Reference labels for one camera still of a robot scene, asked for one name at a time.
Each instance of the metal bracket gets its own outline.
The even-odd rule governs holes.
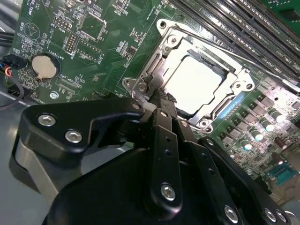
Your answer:
[[[233,99],[242,91],[254,89],[255,84],[249,71],[221,50],[190,37],[184,32],[185,30],[198,36],[199,34],[185,24],[159,19],[156,27],[162,36],[161,42],[157,45],[139,77],[123,79],[124,88],[131,93],[133,98],[145,102],[158,88],[169,91],[168,85],[172,83],[172,80],[176,80],[177,76],[182,76],[182,82],[184,82],[186,81],[183,78],[185,72],[192,74],[197,71],[197,68],[199,68],[198,70],[206,69],[206,72],[212,74],[213,77],[205,77],[199,73],[204,85],[198,90],[198,93],[203,98],[200,102],[195,103],[198,108],[193,108],[192,112],[187,113],[190,117],[186,120],[195,130],[206,134],[211,133],[213,131],[212,122]],[[222,72],[208,67],[210,64],[204,64],[202,58],[209,59],[210,63],[217,65]],[[170,92],[177,99],[182,94],[178,91],[178,96],[176,96],[174,90]]]

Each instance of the screw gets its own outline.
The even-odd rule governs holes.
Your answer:
[[[145,86],[140,86],[140,91],[144,91],[145,90]]]
[[[214,142],[212,142],[211,139],[206,139],[207,143],[210,144],[211,146],[214,146]]]
[[[83,137],[78,131],[69,130],[65,134],[65,138],[71,143],[79,143]]]
[[[53,116],[50,115],[40,115],[38,117],[39,124],[45,126],[45,127],[51,127],[56,123],[56,119]]]
[[[140,109],[140,106],[134,103],[132,104],[132,107],[134,107],[135,109]]]
[[[126,86],[130,86],[130,81],[125,81]]]
[[[267,217],[272,221],[272,222],[276,222],[276,217],[274,216],[274,214],[269,210],[269,209],[265,209],[264,213],[267,215]]]
[[[50,92],[50,98],[52,99],[58,99],[60,95],[56,91],[51,91]]]
[[[233,211],[233,209],[230,206],[226,205],[224,208],[224,212],[231,222],[233,222],[234,224],[238,223],[238,215],[235,213],[235,211]]]
[[[165,112],[161,111],[160,114],[162,114],[164,117],[167,117],[168,114],[166,114]]]
[[[170,35],[168,37],[168,40],[167,40],[168,44],[170,45],[170,47],[175,47],[174,45],[177,43],[177,39],[176,39],[176,36],[175,35]]]
[[[173,188],[170,185],[167,184],[163,184],[161,186],[161,194],[163,195],[163,197],[165,197],[166,200],[168,201],[174,201],[176,194],[175,191],[173,190]]]
[[[187,127],[188,126],[188,123],[186,123],[184,120],[180,121],[181,124],[184,126],[184,127]]]
[[[250,169],[246,170],[246,173],[247,173],[249,176],[251,176],[251,175],[253,174],[252,170],[250,170]]]
[[[282,213],[280,211],[276,210],[276,213],[283,222],[285,222],[285,223],[287,222],[286,218],[284,217],[284,215],[282,215]]]

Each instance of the cable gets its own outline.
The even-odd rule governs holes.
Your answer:
[[[204,43],[206,43],[206,44],[208,44],[208,45],[211,45],[211,46],[213,46],[213,47],[215,47],[215,48],[217,48],[217,49],[219,49],[219,50],[221,50],[221,51],[223,51],[223,52],[225,52],[225,53],[227,53],[227,54],[230,54],[230,55],[232,55],[232,56],[234,56],[234,57],[236,57],[236,58],[238,58],[238,59],[240,59],[240,60],[243,60],[243,61],[246,61],[246,62],[252,64],[253,66],[255,66],[255,67],[261,69],[262,71],[264,71],[265,73],[267,73],[267,74],[269,74],[269,75],[271,75],[271,76],[273,76],[273,77],[275,77],[275,78],[277,78],[277,79],[280,79],[281,82],[284,83],[286,86],[290,87],[291,89],[293,89],[293,90],[296,91],[297,93],[300,93],[300,88],[297,87],[295,84],[293,84],[293,83],[291,83],[290,81],[288,81],[287,79],[284,79],[284,78],[282,78],[282,77],[276,75],[275,73],[273,73],[273,72],[271,72],[271,71],[265,69],[264,67],[258,65],[256,62],[253,62],[253,61],[251,61],[251,60],[249,60],[249,59],[246,59],[246,58],[244,58],[244,57],[242,57],[242,56],[239,56],[239,55],[237,55],[237,54],[235,54],[235,53],[229,51],[228,49],[225,49],[225,48],[223,48],[223,47],[220,47],[220,46],[218,46],[217,44],[215,44],[215,43],[213,43],[213,42],[211,42],[211,41],[209,41],[209,40],[207,40],[207,39],[205,39],[205,38],[203,38],[203,37],[201,37],[201,36],[198,36],[198,35],[196,35],[196,34],[190,32],[190,31],[188,31],[188,30],[182,29],[182,28],[180,28],[180,27],[178,27],[178,26],[172,26],[171,28],[174,29],[174,30],[179,30],[179,31],[181,31],[181,32],[183,32],[183,33],[185,33],[185,34],[187,34],[187,35],[193,37],[193,38],[196,38],[196,39],[198,39],[198,40],[200,40],[200,41],[202,41],[202,42],[204,42]]]
[[[0,46],[11,47],[13,45],[13,40],[2,40],[0,39]]]
[[[7,105],[0,106],[0,111],[13,107],[18,102],[20,102],[22,100],[22,98],[24,97],[24,88],[22,87],[18,77],[17,76],[9,76],[9,78],[18,87],[20,94],[13,102],[11,102]]]
[[[0,39],[13,40],[14,39],[14,34],[6,33],[6,32],[0,32]]]
[[[11,67],[5,67],[5,75],[11,77]]]

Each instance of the chip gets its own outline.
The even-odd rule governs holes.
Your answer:
[[[236,125],[237,128],[241,130],[247,130],[249,128],[249,125],[239,118],[237,118],[233,123]]]
[[[299,109],[300,108],[300,102],[294,102],[292,104],[292,108],[295,109],[295,110]]]
[[[252,115],[251,113],[249,113],[248,111],[244,111],[241,114],[241,116],[249,123],[253,123],[253,122],[257,121],[257,118],[254,115]]]

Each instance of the mounting hole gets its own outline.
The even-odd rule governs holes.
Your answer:
[[[208,169],[208,172],[210,172],[210,174],[215,175],[216,173],[212,170],[212,169]]]
[[[132,104],[132,107],[134,107],[135,109],[141,109],[139,105],[134,104],[134,103]]]
[[[251,84],[251,83],[249,83],[249,84],[247,84],[246,85],[246,88],[249,90],[249,89],[251,89],[253,87],[253,85]]]
[[[162,114],[164,117],[167,117],[167,116],[168,116],[168,114],[165,113],[164,111],[161,111],[160,114]]]
[[[166,154],[167,156],[171,156],[171,155],[172,155],[172,153],[171,153],[168,149],[165,150],[165,154]]]
[[[201,156],[205,159],[208,159],[207,155],[205,153],[202,153]]]
[[[130,81],[129,80],[125,81],[125,85],[130,86]]]
[[[211,146],[214,146],[214,142],[211,139],[206,139],[207,143]]]
[[[164,29],[167,26],[167,24],[165,23],[165,21],[162,21],[162,22],[160,22],[159,26],[161,29]]]

